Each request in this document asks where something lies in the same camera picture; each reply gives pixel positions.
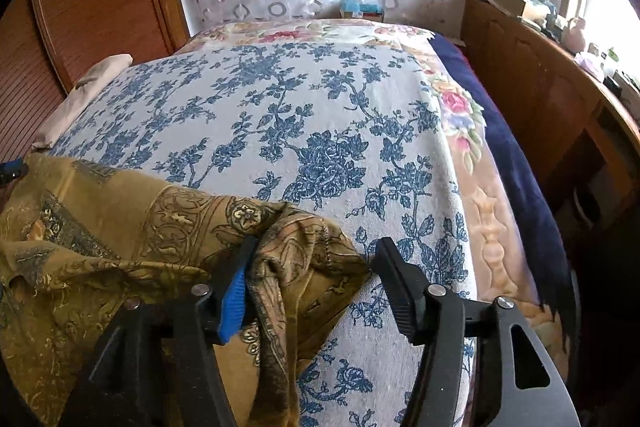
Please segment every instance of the blue floral bedspread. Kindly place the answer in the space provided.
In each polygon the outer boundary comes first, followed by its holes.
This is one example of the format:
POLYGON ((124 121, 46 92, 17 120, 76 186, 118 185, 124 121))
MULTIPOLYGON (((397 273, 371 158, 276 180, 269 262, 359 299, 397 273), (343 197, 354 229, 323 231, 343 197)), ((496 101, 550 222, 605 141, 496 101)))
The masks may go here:
MULTIPOLYGON (((432 282, 476 297, 440 108, 413 55, 292 42, 129 68, 52 151, 214 194, 289 200, 335 220, 364 256, 392 237, 432 282)), ((421 349, 372 277, 300 376, 301 424, 400 423, 421 349)), ((473 347, 465 347, 456 424, 473 347)))

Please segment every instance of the black plastic bracket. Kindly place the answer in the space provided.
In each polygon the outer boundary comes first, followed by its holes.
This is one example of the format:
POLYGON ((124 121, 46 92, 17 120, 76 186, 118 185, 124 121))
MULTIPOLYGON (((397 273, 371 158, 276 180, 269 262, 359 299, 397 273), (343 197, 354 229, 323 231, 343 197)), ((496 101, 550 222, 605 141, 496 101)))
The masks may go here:
POLYGON ((402 427, 451 427, 464 337, 477 337, 473 426, 579 427, 569 393, 513 300, 462 299, 406 263, 393 240, 379 240, 371 267, 380 276, 399 331, 424 353, 402 427))
POLYGON ((28 172, 29 167, 21 158, 0 163, 0 188, 5 188, 12 181, 26 176, 28 172))
POLYGON ((234 256, 190 295, 164 305, 127 299, 78 375, 58 427, 161 427, 161 341, 174 339, 178 404, 184 427, 236 427, 211 344, 222 299, 257 247, 248 236, 234 256))

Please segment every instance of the window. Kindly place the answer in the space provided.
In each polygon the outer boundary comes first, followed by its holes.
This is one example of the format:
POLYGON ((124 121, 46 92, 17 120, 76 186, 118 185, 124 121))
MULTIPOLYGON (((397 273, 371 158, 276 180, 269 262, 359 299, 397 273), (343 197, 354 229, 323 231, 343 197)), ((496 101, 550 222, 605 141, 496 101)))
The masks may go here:
POLYGON ((567 18, 584 17, 587 42, 613 48, 622 70, 640 80, 640 18, 629 0, 564 0, 567 18))
POLYGON ((640 19, 629 0, 587 0, 584 18, 587 40, 613 47, 622 69, 640 78, 640 19))

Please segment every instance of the tissue box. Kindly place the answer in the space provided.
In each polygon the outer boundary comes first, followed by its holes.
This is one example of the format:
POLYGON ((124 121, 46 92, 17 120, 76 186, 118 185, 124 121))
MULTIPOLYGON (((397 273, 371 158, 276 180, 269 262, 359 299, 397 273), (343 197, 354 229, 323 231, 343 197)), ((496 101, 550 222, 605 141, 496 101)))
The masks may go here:
POLYGON ((366 19, 374 22, 384 22, 385 14, 377 4, 364 4, 359 0, 342 0, 340 16, 343 19, 366 19))

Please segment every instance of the pink floral pattern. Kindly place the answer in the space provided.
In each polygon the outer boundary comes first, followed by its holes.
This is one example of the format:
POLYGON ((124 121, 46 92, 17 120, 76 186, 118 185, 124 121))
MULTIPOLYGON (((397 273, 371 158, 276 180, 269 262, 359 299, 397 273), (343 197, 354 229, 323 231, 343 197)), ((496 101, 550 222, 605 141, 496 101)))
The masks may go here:
POLYGON ((423 89, 438 97, 442 127, 449 146, 462 154, 468 172, 480 161, 486 126, 482 107, 447 73, 433 51, 428 30, 363 19, 330 19, 289 22, 239 22, 205 30, 194 36, 177 54, 217 47, 268 42, 352 42, 402 49, 414 56, 424 73, 423 89))
POLYGON ((447 91, 442 94, 442 101, 451 112, 457 114, 469 113, 469 103, 466 98, 455 91, 447 91))

